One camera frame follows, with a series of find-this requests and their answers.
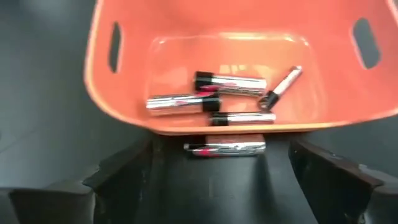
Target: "aa battery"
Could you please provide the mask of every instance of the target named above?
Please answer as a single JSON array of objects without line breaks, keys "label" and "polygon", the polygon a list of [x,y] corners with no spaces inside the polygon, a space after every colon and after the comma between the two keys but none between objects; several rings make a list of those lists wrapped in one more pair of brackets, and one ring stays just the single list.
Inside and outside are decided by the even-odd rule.
[{"label": "aa battery", "polygon": [[210,117],[212,126],[229,126],[234,124],[264,124],[273,123],[276,115],[273,113],[213,113]]},{"label": "aa battery", "polygon": [[267,82],[263,78],[232,77],[212,72],[196,72],[196,91],[218,91],[223,94],[261,96]]},{"label": "aa battery", "polygon": [[265,152],[266,142],[261,134],[196,136],[184,149],[196,156],[255,156]]},{"label": "aa battery", "polygon": [[284,92],[293,84],[293,82],[303,73],[301,66],[294,66],[290,69],[289,74],[276,86],[274,90],[270,90],[264,96],[260,97],[259,107],[262,111],[270,111]]},{"label": "aa battery", "polygon": [[218,93],[196,95],[163,95],[147,100],[146,108],[152,116],[217,112],[221,99]]}]

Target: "basket handle hole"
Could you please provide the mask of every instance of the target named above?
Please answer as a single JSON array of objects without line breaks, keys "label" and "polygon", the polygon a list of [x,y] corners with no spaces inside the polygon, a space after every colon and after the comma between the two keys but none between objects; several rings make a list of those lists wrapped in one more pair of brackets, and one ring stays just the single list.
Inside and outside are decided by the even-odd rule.
[{"label": "basket handle hole", "polygon": [[363,66],[367,69],[375,67],[380,61],[381,54],[369,21],[365,18],[358,19],[354,25],[353,35]]},{"label": "basket handle hole", "polygon": [[109,49],[108,63],[112,72],[118,72],[119,50],[120,50],[120,27],[117,22],[113,25],[111,47]]}]

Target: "battery lying on slot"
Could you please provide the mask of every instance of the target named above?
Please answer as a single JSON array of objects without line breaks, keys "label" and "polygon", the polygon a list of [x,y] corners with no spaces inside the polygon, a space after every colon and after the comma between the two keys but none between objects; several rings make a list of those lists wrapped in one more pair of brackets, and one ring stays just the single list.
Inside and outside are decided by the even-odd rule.
[{"label": "battery lying on slot", "polygon": [[219,75],[212,72],[196,72],[196,91],[218,91],[224,94],[261,96],[267,82],[262,78],[243,78]]},{"label": "battery lying on slot", "polygon": [[213,113],[210,117],[212,126],[229,126],[234,124],[264,124],[273,123],[276,115],[273,113]]},{"label": "battery lying on slot", "polygon": [[197,136],[184,144],[196,156],[255,156],[263,154],[266,142],[261,134]]},{"label": "battery lying on slot", "polygon": [[152,116],[162,116],[216,112],[220,110],[220,106],[218,93],[203,92],[196,95],[155,96],[147,100],[146,108]]}]

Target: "plastic basket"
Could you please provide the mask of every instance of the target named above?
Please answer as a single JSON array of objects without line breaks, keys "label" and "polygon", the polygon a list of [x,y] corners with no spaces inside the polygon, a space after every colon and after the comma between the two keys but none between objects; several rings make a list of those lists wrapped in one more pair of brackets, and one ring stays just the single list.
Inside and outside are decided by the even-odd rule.
[{"label": "plastic basket", "polygon": [[[393,0],[99,0],[86,55],[94,102],[127,123],[168,135],[308,131],[398,112],[398,23]],[[115,24],[118,66],[109,66]],[[370,28],[363,50],[356,25]],[[362,53],[379,60],[366,68]],[[212,127],[207,114],[151,117],[153,95],[193,93],[194,71],[265,77],[292,65],[303,75],[283,95],[274,124]],[[256,99],[223,96],[222,111],[257,111]]]}]

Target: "battery black end cap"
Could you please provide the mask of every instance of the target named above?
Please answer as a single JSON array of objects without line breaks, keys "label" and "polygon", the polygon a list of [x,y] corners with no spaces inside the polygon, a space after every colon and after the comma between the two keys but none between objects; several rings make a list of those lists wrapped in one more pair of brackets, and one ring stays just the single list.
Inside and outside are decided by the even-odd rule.
[{"label": "battery black end cap", "polygon": [[210,117],[210,123],[212,126],[228,126],[228,114],[212,113]]},{"label": "battery black end cap", "polygon": [[186,139],[186,141],[187,141],[183,145],[183,148],[186,151],[192,151],[194,149],[198,149],[198,148],[206,146],[206,136],[204,136],[204,135],[186,136],[184,139]]},{"label": "battery black end cap", "polygon": [[210,86],[212,85],[211,79],[213,78],[213,72],[195,72],[195,90],[201,91],[203,90],[203,86]]},{"label": "battery black end cap", "polygon": [[258,103],[261,111],[270,112],[278,101],[279,95],[273,91],[268,91],[265,96],[260,98]]},{"label": "battery black end cap", "polygon": [[212,95],[205,96],[202,99],[203,111],[204,112],[217,112],[221,108],[220,95],[215,92]]}]

